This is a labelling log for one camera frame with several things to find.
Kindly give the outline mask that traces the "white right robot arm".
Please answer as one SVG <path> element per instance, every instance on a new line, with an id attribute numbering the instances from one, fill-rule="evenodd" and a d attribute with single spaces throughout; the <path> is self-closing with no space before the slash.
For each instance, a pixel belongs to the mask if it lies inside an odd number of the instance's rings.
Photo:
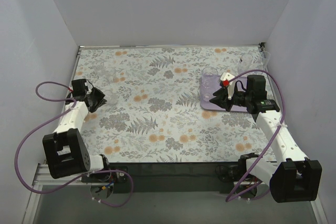
<path id="1" fill-rule="evenodd" d="M 219 79 L 220 89 L 210 103 L 229 112 L 233 106 L 246 108 L 262 130 L 268 144 L 260 154 L 245 154 L 238 160 L 242 176 L 226 201 L 241 196 L 236 190 L 248 176 L 257 179 L 258 186 L 265 183 L 278 203 L 314 201 L 318 195 L 322 166 L 311 160 L 298 147 L 284 123 L 285 110 L 275 100 L 267 98 L 266 78 L 247 72 L 247 82 L 237 87 L 238 79 L 224 73 Z"/>

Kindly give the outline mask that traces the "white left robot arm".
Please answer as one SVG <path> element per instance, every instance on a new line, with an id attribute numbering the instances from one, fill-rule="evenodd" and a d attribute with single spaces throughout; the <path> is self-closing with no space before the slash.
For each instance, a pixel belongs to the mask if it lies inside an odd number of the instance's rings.
<path id="1" fill-rule="evenodd" d="M 71 82 L 70 97 L 65 106 L 65 110 L 69 112 L 61 116 L 53 133 L 43 138 L 43 147 L 52 178 L 96 172 L 108 167 L 108 160 L 103 154 L 89 154 L 80 134 L 88 114 L 97 111 L 106 103 L 104 97 L 105 94 L 87 79 Z"/>

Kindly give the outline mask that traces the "clear wine glass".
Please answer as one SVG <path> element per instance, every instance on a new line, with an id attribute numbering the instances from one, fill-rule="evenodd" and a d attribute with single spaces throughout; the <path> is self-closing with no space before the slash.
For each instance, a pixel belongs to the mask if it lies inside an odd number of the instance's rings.
<path id="1" fill-rule="evenodd" d="M 267 52 L 267 51 L 262 51 L 260 53 L 260 55 L 261 55 L 262 63 L 266 67 L 268 65 L 269 60 L 270 60 L 270 53 Z"/>

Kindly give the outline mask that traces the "small clear tumbler glass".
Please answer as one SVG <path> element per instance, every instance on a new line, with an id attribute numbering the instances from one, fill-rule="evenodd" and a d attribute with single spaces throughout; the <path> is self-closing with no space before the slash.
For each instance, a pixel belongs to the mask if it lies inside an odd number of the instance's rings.
<path id="1" fill-rule="evenodd" d="M 212 99 L 214 90 L 211 88 L 203 88 L 202 89 L 202 98 L 205 102 L 208 102 L 210 99 Z"/>

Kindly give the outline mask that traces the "clear champagne flute glass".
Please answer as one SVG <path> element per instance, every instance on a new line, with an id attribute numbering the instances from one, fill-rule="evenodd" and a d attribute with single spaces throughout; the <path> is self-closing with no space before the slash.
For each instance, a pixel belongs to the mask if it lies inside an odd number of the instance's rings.
<path id="1" fill-rule="evenodd" d="M 247 71 L 253 61 L 253 55 L 249 53 L 242 54 L 237 65 L 237 72 L 241 74 Z"/>

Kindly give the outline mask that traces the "clear faceted tumbler glass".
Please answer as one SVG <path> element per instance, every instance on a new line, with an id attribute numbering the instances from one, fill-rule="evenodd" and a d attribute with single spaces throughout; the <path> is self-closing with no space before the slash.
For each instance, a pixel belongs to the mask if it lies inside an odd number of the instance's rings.
<path id="1" fill-rule="evenodd" d="M 203 88 L 209 88 L 213 80 L 216 79 L 218 71 L 214 67 L 205 67 L 202 70 L 201 85 Z"/>

